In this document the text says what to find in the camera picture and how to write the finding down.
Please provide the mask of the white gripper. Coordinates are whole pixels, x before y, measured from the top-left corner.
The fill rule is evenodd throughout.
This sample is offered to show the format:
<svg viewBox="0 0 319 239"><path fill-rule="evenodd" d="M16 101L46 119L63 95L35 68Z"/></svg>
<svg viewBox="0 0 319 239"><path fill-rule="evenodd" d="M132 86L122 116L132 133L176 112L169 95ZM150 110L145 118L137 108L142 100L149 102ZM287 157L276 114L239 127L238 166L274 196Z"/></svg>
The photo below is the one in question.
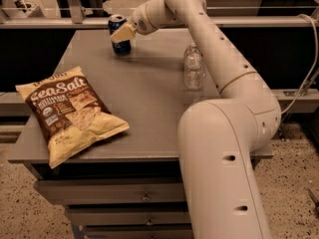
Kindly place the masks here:
<svg viewBox="0 0 319 239"><path fill-rule="evenodd" d="M111 35L114 43L131 40L135 37L136 32L148 35L166 27L173 22L173 14L164 0L150 0L136 8L130 22L133 25L125 23Z"/></svg>

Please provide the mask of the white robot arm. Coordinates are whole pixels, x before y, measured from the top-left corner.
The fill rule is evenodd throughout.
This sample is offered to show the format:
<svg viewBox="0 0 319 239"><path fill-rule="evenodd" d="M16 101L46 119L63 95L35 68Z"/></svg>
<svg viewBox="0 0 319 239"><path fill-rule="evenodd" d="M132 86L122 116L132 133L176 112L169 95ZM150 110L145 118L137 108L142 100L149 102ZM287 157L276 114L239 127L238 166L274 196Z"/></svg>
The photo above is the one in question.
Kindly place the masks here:
<svg viewBox="0 0 319 239"><path fill-rule="evenodd" d="M250 155L276 134L281 108L269 87L207 16L204 0L151 0L115 42L183 23L216 85L177 129L178 158L194 239L272 239Z"/></svg>

